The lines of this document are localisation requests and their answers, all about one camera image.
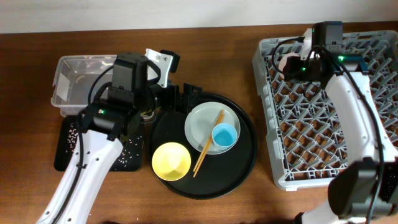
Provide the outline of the pink plastic cup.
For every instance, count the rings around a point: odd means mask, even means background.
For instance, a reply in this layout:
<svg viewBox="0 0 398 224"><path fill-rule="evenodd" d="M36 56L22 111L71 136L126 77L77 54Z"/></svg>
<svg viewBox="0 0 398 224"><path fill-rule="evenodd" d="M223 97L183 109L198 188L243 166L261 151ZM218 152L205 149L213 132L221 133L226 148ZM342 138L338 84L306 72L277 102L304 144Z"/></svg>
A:
<svg viewBox="0 0 398 224"><path fill-rule="evenodd" d="M282 78L286 78L301 69L301 56L296 53L288 53L282 57L277 68L280 70Z"/></svg>

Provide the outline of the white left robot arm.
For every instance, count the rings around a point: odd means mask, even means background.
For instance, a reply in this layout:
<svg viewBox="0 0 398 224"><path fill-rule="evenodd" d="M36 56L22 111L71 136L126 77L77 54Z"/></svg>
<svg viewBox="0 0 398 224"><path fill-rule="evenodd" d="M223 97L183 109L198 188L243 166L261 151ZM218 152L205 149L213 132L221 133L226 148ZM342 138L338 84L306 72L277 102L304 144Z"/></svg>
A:
<svg viewBox="0 0 398 224"><path fill-rule="evenodd" d="M139 134L142 114L191 111L201 88L186 84L180 92L168 81L179 61L173 51L146 49L120 53L104 70L112 79L89 90L88 104L77 114L75 153L39 223L85 223L111 166Z"/></svg>

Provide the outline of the blue plastic cup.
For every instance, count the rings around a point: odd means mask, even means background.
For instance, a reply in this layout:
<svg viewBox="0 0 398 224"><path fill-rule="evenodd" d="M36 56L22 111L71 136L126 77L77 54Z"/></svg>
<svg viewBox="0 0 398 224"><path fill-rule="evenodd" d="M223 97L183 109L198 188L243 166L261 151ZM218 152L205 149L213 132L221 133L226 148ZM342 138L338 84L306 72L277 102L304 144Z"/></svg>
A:
<svg viewBox="0 0 398 224"><path fill-rule="evenodd" d="M217 149L227 150L238 140L238 132L235 127L230 124L220 123L213 128L211 137Z"/></svg>

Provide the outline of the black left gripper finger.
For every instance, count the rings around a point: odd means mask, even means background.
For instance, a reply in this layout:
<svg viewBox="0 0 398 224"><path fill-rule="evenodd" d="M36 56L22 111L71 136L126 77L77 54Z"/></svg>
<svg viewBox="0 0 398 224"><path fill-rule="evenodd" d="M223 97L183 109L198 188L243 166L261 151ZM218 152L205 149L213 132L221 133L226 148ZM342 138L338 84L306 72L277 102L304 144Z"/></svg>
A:
<svg viewBox="0 0 398 224"><path fill-rule="evenodd" d="M202 88L188 83L183 84L181 112L189 114L193 109L198 97L202 93Z"/></svg>
<svg viewBox="0 0 398 224"><path fill-rule="evenodd" d="M177 112L180 106L180 90L178 85L168 85L166 88L165 110L169 113Z"/></svg>

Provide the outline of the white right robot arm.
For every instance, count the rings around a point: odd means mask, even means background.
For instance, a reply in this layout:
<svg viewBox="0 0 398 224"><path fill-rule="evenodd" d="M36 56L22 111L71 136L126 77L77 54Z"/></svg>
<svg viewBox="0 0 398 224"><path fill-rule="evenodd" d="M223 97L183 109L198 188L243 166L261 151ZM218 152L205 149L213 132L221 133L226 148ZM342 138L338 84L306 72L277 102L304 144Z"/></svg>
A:
<svg viewBox="0 0 398 224"><path fill-rule="evenodd" d="M294 222L370 223L397 214L397 149L377 112L363 56L345 51L340 21L316 23L297 40L302 52L284 56L280 72L287 81L321 84L340 121L348 167L329 183L326 202Z"/></svg>

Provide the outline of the yellow bowl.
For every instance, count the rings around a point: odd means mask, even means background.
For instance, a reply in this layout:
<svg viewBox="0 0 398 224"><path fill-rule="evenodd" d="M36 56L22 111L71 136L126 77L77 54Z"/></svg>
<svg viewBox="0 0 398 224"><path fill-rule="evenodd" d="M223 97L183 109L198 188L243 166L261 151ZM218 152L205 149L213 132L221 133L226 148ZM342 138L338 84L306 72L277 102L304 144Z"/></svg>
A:
<svg viewBox="0 0 398 224"><path fill-rule="evenodd" d="M176 181L188 173L191 162L191 155L185 146L176 142L167 142L155 150L151 165L160 179Z"/></svg>

